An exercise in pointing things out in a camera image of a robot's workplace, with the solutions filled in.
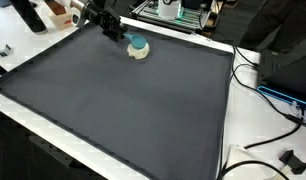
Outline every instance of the white table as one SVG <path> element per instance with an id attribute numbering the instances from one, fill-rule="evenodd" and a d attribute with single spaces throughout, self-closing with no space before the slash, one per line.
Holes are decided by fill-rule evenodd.
<path id="1" fill-rule="evenodd" d="M 58 32 L 48 19 L 47 14 L 49 9 L 42 2 L 39 1 L 37 3 L 39 5 L 37 11 L 49 29 L 47 34 L 40 36 L 34 35 L 28 29 L 13 7 L 0 8 L 0 43 L 7 43 L 13 48 L 10 56 L 0 58 L 0 65 L 7 71 L 17 67 L 76 30 L 76 28 L 72 27 Z M 214 42 L 199 35 L 187 35 L 127 18 L 122 18 L 122 21 L 133 26 L 192 41 L 201 45 L 228 52 L 233 51 L 229 45 Z M 259 61 L 258 53 L 247 50 L 241 50 L 241 52 L 253 62 Z M 237 55 L 235 64 L 237 65 L 239 63 L 245 63 L 245 61 Z M 252 70 L 241 68 L 238 71 L 238 77 L 243 83 L 255 87 L 256 73 L 252 72 Z M 282 111 L 290 111 L 287 104 L 275 100 L 273 102 Z M 0 95 L 0 111 L 107 179 L 147 179 L 85 141 L 2 95 Z M 285 120 L 279 114 L 275 113 L 255 93 L 233 82 L 230 88 L 225 120 L 224 156 L 226 157 L 229 145 L 231 144 L 244 146 L 257 141 L 263 141 L 284 134 L 294 126 L 292 122 Z M 293 149 L 296 155 L 306 162 L 306 128 L 301 128 L 296 134 L 281 141 L 256 147 L 250 151 L 255 156 L 260 157 L 261 160 L 281 168 L 282 163 L 279 162 L 278 157 L 281 155 L 281 152 L 289 149 Z M 241 167 L 229 173 L 226 179 L 241 180 L 243 179 L 243 175 L 247 174 L 247 171 L 248 168 Z M 304 180 L 306 179 L 306 172 L 301 176 L 290 177 L 294 180 Z M 254 180 L 263 178 L 260 175 L 253 174 L 252 176 Z"/>

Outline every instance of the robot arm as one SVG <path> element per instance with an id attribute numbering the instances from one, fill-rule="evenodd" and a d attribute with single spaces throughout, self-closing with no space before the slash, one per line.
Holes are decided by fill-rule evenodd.
<path id="1" fill-rule="evenodd" d="M 120 16 L 112 9 L 104 9 L 106 0 L 55 0 L 60 5 L 71 9 L 72 23 L 83 27 L 86 20 L 99 25 L 103 34 L 111 40 L 118 42 L 124 38 L 127 25 L 121 23 Z"/>

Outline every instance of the table surface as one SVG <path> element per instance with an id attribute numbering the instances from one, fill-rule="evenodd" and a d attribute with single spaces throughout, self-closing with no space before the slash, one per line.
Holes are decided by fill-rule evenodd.
<path id="1" fill-rule="evenodd" d="M 37 4 L 39 6 L 36 10 L 49 29 L 47 34 L 39 36 L 34 35 L 29 30 L 12 6 L 0 8 L 0 44 L 8 44 L 13 48 L 8 57 L 0 58 L 0 65 L 8 71 L 76 30 L 75 27 L 72 27 L 64 31 L 57 31 L 47 16 L 49 9 L 45 3 L 37 1 Z M 233 51 L 231 46 L 211 41 L 203 36 L 187 35 L 128 18 L 122 18 L 122 21 L 132 26 L 195 42 L 204 46 L 228 52 Z M 259 61 L 260 56 L 258 53 L 243 49 L 241 49 L 241 52 L 253 62 Z M 245 61 L 237 55 L 235 66 L 240 63 L 245 63 Z M 255 87 L 256 75 L 256 72 L 247 68 L 241 68 L 237 73 L 237 76 L 243 83 L 253 87 Z M 290 108 L 287 104 L 274 99 L 271 100 L 279 109 L 290 113 Z M 107 179 L 147 179 L 140 173 L 106 155 L 73 134 L 66 132 L 50 121 L 2 95 L 0 95 L 0 111 Z M 228 154 L 230 145 L 245 146 L 254 142 L 267 140 L 292 130 L 294 126 L 292 122 L 274 112 L 258 95 L 233 81 L 230 88 L 225 120 L 224 158 Z M 278 157 L 281 153 L 291 149 L 294 150 L 295 154 L 301 160 L 306 162 L 306 128 L 301 128 L 294 135 L 275 143 L 250 149 L 250 152 L 252 155 L 258 157 L 258 159 L 281 168 L 283 164 L 279 162 Z M 243 174 L 247 174 L 248 170 L 248 167 L 241 167 L 229 173 L 225 179 L 243 179 Z M 271 176 L 261 177 L 260 175 L 255 175 L 254 179 L 269 177 Z M 306 171 L 302 175 L 291 175 L 290 178 L 304 180 L 306 179 Z"/>

